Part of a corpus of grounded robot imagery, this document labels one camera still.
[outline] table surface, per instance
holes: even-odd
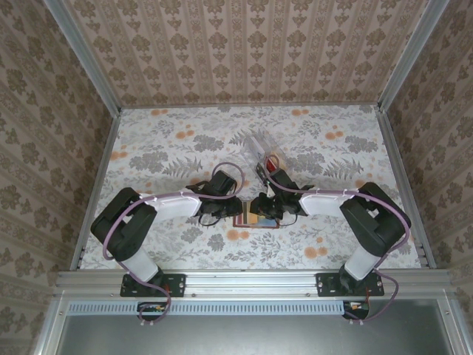
[[[374,181],[401,206],[374,106],[258,106],[125,109],[95,213],[123,188],[158,194],[208,180],[215,165],[238,164],[252,200],[263,186],[241,155],[242,140],[268,131],[287,155],[299,186],[354,189]],[[233,167],[223,167],[238,178]],[[290,223],[289,216],[283,223]],[[238,229],[233,219],[212,227],[195,217],[154,223],[143,243],[164,269],[339,268],[358,242],[341,218],[300,217],[280,229]],[[420,268],[412,240],[382,268]],[[102,257],[91,235],[82,269],[119,268]]]

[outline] wallpaper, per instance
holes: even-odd
[[[42,1],[0,1],[0,354],[69,269],[111,118]]]
[[[66,0],[122,107],[375,102],[426,0]]]
[[[473,329],[473,2],[451,0],[389,108],[438,266]]]
[[[209,180],[213,168],[224,161],[243,169],[239,197],[253,200],[265,187],[256,166],[243,158],[243,142],[262,129],[286,155],[285,169],[300,187],[356,189],[374,181],[401,206],[374,106],[125,109],[96,216],[124,187],[144,194],[180,191]],[[241,180],[234,167],[222,170]],[[178,270],[339,269],[359,246],[343,217],[295,221],[288,214],[282,224],[291,225],[244,229],[227,218],[205,227],[196,217],[179,217],[154,223],[143,245],[161,268]],[[103,258],[102,244],[91,236],[81,268],[115,267],[120,268]],[[414,243],[393,252],[381,267],[420,267]]]

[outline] metal base plate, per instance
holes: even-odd
[[[184,297],[186,290],[185,274],[164,274],[160,287],[169,292],[171,297]],[[120,287],[122,297],[164,297],[164,295],[154,288],[143,286],[137,283],[130,275],[123,276]]]
[[[368,274],[363,280],[363,283],[351,294],[344,291],[341,287],[340,274],[338,272],[316,274],[316,281],[319,297],[365,297],[367,291],[370,293],[370,296],[384,296],[383,281],[381,277],[374,272]]]

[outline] wall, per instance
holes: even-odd
[[[374,102],[426,0],[66,0],[121,106]]]
[[[41,330],[110,124],[42,1],[0,1],[0,354]]]
[[[435,258],[473,329],[473,1],[451,0],[388,112]]]

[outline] purple cable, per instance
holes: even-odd
[[[276,161],[277,161],[277,166],[276,167],[279,167],[279,159],[277,158],[277,156],[275,155],[269,155],[266,157],[265,159],[265,166],[268,165],[268,161],[270,158],[275,158]],[[386,274],[382,274],[379,270],[377,270],[376,268],[380,266],[380,264],[383,263],[383,261],[385,261],[385,259],[387,258],[388,254],[396,249],[399,249],[400,247],[402,247],[404,244],[407,243],[407,241],[409,240],[409,235],[410,235],[410,229],[409,229],[409,225],[407,224],[406,220],[403,218],[403,216],[398,212],[396,211],[396,209],[394,207],[392,207],[391,205],[389,205],[388,203],[384,202],[383,200],[380,200],[379,198],[376,198],[376,197],[373,197],[373,196],[370,196],[370,195],[366,195],[366,194],[362,194],[358,191],[349,191],[349,190],[321,190],[321,189],[317,189],[317,190],[295,190],[295,189],[288,189],[287,187],[284,187],[283,185],[279,185],[276,181],[273,180],[273,178],[270,176],[269,172],[267,169],[263,169],[265,171],[265,175],[266,175],[266,178],[272,183],[274,184],[274,186],[277,186],[279,187],[281,190],[285,190],[287,192],[292,192],[292,193],[295,193],[295,194],[328,194],[328,195],[349,195],[349,196],[359,196],[359,197],[362,197],[362,198],[366,198],[367,200],[370,200],[374,203],[377,203],[378,205],[380,206],[383,206],[385,209],[389,210],[391,213],[393,213],[399,220],[400,222],[402,223],[403,227],[404,227],[404,231],[406,232],[406,235],[404,236],[403,240],[401,242],[399,242],[398,244],[396,244],[395,246],[393,246],[377,263],[376,265],[374,266],[374,271],[376,274],[378,274],[379,276],[381,277],[384,277],[392,282],[394,282],[395,284],[395,290],[394,292],[392,293],[392,296],[391,298],[389,299],[388,303],[377,313],[375,314],[374,316],[371,316],[369,318],[366,318],[364,319],[363,321],[364,322],[367,322],[369,320],[373,320],[379,316],[381,316],[387,309],[388,307],[392,304],[392,302],[394,302],[394,299],[396,298],[396,296],[398,295],[398,291],[399,291],[399,284],[396,280],[394,280],[391,276],[387,276]],[[357,317],[355,317],[353,314],[349,313],[349,312],[346,312],[349,316],[351,317],[354,317],[356,320],[358,320],[359,322],[362,322],[361,319],[357,319]]]
[[[112,238],[112,235],[113,233],[115,232],[115,229],[118,227],[118,225],[120,224],[120,222],[124,219],[124,217],[131,211],[133,210],[136,206],[140,205],[141,203],[144,203],[146,201],[150,201],[150,200],[154,200],[155,198],[158,199],[158,198],[164,198],[164,197],[173,197],[173,196],[176,196],[176,197],[179,197],[179,196],[187,196],[187,197],[203,197],[203,198],[209,198],[209,199],[213,199],[213,200],[227,200],[228,198],[232,198],[234,196],[236,196],[237,194],[239,194],[240,191],[242,191],[243,189],[243,185],[245,184],[245,173],[243,172],[242,168],[240,168],[238,165],[236,165],[235,163],[231,163],[229,161],[226,161],[226,162],[222,162],[222,163],[219,163],[217,164],[215,167],[214,167],[214,170],[212,172],[212,177],[215,175],[215,171],[217,170],[218,167],[222,166],[222,165],[230,165],[230,166],[233,166],[235,168],[238,169],[241,177],[242,177],[242,182],[240,184],[240,187],[233,193],[233,194],[230,194],[230,195],[226,195],[226,196],[210,196],[210,195],[202,195],[202,194],[195,194],[193,192],[172,192],[172,193],[168,193],[168,194],[161,194],[161,195],[152,195],[152,196],[148,196],[148,197],[144,197],[144,198],[141,198],[139,199],[138,201],[135,201],[134,203],[132,203],[130,206],[128,206],[125,211],[122,212],[122,214],[120,214],[120,216],[118,217],[118,219],[113,223],[111,229],[109,230],[108,234],[106,235],[105,237],[105,240],[103,241],[103,248],[102,248],[102,255],[103,257],[105,258],[105,260],[113,260],[113,257],[109,257],[109,255],[107,254],[107,246],[109,245],[109,241],[110,241],[110,238]],[[129,272],[130,276],[133,277],[133,279],[135,279],[135,281],[137,283],[140,283],[141,285],[144,285],[144,286],[147,286],[147,287],[150,287],[150,288],[155,288],[157,289],[158,291],[162,292],[165,296],[166,296],[166,299],[167,299],[167,306],[166,306],[166,309],[164,310],[164,312],[155,320],[155,322],[159,322],[161,321],[165,315],[167,315],[167,313],[169,312],[169,309],[171,307],[171,295],[164,289],[164,288],[161,288],[160,286],[156,286],[156,285],[153,285],[151,283],[146,283],[144,281],[142,281],[139,277],[137,277],[135,274],[133,274],[124,264],[118,262],[118,264],[124,268],[127,272]],[[139,318],[140,320],[144,321],[145,320],[143,319],[142,317],[142,313],[143,313],[143,308],[140,309],[140,313],[139,313]]]

